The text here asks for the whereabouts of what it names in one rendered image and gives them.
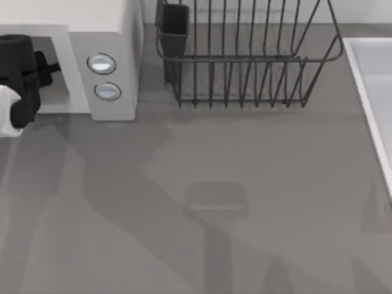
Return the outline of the round silver microwave knob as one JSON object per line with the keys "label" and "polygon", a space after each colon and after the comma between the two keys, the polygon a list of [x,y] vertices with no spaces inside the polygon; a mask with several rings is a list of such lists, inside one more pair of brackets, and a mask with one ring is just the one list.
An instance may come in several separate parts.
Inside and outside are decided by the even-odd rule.
{"label": "round silver microwave knob", "polygon": [[94,93],[101,100],[114,101],[121,97],[122,91],[118,85],[106,82],[95,85]]}
{"label": "round silver microwave knob", "polygon": [[88,57],[87,66],[95,74],[108,75],[116,70],[116,61],[110,55],[99,53]]}

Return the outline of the pale microwave oven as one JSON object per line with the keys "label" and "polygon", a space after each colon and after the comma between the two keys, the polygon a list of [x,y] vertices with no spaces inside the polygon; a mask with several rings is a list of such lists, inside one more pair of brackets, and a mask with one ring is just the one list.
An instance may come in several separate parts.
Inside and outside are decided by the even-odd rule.
{"label": "pale microwave oven", "polygon": [[[0,35],[26,34],[61,71],[42,88],[40,114],[89,114],[96,121],[135,118],[143,53],[140,0],[0,0]],[[116,70],[92,72],[89,56],[110,55]],[[114,83],[121,97],[105,101],[95,85]]]}

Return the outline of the dark grey cutlery holder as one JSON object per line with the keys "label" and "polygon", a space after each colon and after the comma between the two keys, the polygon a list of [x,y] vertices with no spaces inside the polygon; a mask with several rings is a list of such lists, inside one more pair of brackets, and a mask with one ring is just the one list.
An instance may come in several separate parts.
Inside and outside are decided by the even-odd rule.
{"label": "dark grey cutlery holder", "polygon": [[189,7],[157,0],[157,38],[164,63],[164,79],[177,84],[189,35]]}

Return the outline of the white sink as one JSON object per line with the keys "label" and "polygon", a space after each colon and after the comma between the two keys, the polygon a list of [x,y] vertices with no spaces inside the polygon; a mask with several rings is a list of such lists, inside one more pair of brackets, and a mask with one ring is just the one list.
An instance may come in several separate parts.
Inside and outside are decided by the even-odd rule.
{"label": "white sink", "polygon": [[345,37],[343,43],[392,202],[392,37]]}

